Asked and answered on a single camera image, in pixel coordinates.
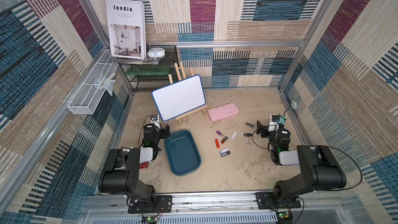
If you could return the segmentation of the white usb flash drive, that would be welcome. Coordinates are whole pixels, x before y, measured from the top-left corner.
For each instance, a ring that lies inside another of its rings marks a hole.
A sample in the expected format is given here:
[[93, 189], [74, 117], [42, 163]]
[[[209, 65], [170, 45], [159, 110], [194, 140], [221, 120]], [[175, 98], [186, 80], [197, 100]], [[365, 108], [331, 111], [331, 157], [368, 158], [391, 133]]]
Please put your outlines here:
[[232, 134], [232, 136], [231, 136], [231, 139], [235, 139], [236, 136], [237, 136], [237, 132], [234, 131], [233, 134]]

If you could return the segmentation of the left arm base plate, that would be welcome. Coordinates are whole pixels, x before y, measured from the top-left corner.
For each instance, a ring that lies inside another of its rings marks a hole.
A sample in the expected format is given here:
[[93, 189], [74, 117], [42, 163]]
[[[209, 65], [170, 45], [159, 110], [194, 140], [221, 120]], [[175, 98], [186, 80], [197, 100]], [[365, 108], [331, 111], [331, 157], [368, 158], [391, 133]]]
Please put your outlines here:
[[172, 210], [173, 196], [160, 195], [150, 201], [139, 201], [134, 198], [127, 198], [126, 204], [129, 207], [129, 214], [170, 213]]

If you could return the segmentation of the lilac white usb drive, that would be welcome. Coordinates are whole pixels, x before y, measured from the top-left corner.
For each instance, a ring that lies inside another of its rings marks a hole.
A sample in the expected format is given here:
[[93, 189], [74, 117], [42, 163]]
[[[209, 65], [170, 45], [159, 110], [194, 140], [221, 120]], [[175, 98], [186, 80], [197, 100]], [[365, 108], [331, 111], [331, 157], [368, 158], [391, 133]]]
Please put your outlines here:
[[227, 151], [229, 151], [229, 148], [225, 148], [223, 150], [220, 150], [219, 153], [222, 154], [222, 153], [227, 152]]

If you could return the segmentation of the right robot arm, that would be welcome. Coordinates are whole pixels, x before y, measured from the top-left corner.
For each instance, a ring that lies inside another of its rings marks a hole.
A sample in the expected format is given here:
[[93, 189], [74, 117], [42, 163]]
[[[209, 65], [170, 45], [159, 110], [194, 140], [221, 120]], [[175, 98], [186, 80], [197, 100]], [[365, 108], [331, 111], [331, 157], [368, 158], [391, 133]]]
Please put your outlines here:
[[300, 167], [300, 174], [278, 181], [273, 191], [258, 192], [259, 209], [277, 211], [283, 208], [301, 208], [299, 197], [314, 190], [335, 190], [346, 186], [346, 176], [326, 146], [298, 145], [289, 150], [291, 132], [278, 123], [262, 125], [257, 122], [256, 134], [268, 138], [267, 150], [277, 166]]

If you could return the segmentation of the black silver swivel usb drive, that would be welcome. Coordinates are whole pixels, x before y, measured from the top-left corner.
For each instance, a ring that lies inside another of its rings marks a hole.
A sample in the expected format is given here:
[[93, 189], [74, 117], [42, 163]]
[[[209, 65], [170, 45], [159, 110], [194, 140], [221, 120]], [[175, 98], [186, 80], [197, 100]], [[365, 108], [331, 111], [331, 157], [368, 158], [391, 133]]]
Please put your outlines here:
[[228, 156], [229, 154], [230, 154], [230, 151], [227, 150], [227, 151], [222, 152], [220, 155], [221, 155], [221, 157], [225, 157], [225, 156]]

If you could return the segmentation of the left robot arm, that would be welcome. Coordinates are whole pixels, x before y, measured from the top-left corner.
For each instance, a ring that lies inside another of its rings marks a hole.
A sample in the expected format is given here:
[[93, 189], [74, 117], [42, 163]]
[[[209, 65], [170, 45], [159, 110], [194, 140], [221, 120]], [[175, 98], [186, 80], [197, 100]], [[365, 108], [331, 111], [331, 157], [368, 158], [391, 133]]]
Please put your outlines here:
[[153, 161], [161, 149], [160, 140], [170, 137], [170, 126], [161, 128], [155, 124], [143, 127], [144, 138], [138, 148], [111, 149], [101, 172], [98, 189], [100, 193], [123, 195], [129, 214], [170, 213], [172, 196], [158, 196], [152, 185], [139, 179], [142, 163]]

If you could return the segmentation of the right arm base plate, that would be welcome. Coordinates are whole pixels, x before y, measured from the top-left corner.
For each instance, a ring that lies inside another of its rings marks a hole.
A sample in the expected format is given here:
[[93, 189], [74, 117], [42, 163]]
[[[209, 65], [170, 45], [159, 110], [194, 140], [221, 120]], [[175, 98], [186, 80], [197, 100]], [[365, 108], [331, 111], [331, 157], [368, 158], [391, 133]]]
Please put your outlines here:
[[270, 191], [256, 192], [256, 201], [259, 209], [277, 211], [285, 208], [301, 208], [298, 197], [276, 197]]

